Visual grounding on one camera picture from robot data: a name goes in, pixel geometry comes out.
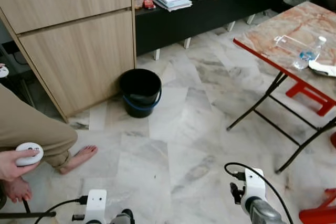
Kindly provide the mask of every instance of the cabinet drawer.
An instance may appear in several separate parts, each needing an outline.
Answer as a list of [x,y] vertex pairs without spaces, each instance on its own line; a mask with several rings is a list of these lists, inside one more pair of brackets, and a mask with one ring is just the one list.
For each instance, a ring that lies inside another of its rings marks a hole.
[[0,0],[16,34],[131,6],[131,0]]
[[134,68],[130,10],[23,35],[20,42],[65,116],[116,94],[119,76]]

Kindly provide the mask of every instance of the black bucket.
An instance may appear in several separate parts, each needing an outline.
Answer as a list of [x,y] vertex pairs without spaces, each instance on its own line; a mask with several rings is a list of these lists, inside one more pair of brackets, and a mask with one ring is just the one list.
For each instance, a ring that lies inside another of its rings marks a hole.
[[132,69],[120,77],[120,89],[127,113],[134,118],[149,116],[161,98],[161,80],[146,69]]

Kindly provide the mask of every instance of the bare foot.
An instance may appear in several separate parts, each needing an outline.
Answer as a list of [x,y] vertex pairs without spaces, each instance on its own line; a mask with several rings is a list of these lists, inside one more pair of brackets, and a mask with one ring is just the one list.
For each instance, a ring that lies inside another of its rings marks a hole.
[[70,162],[65,166],[62,167],[59,172],[61,174],[67,174],[73,169],[77,168],[90,158],[94,156],[98,151],[98,148],[95,145],[88,145],[81,149],[75,156],[73,156]]
[[3,181],[3,184],[7,197],[10,198],[13,203],[16,203],[17,199],[19,202],[22,202],[22,199],[30,200],[33,197],[29,184],[21,177],[11,182]]

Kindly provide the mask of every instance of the black tv console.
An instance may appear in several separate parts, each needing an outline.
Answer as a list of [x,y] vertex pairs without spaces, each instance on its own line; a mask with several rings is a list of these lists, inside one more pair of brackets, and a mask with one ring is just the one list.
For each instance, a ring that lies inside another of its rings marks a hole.
[[169,13],[160,7],[135,11],[137,55],[281,5],[282,0],[197,0]]

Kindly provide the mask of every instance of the bottle cap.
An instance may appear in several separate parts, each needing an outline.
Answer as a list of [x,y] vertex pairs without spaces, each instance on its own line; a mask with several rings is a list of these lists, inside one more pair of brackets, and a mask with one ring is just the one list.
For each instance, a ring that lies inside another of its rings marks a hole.
[[327,39],[326,38],[324,38],[323,36],[319,36],[319,44],[320,45],[323,45],[323,44],[325,44],[327,42]]

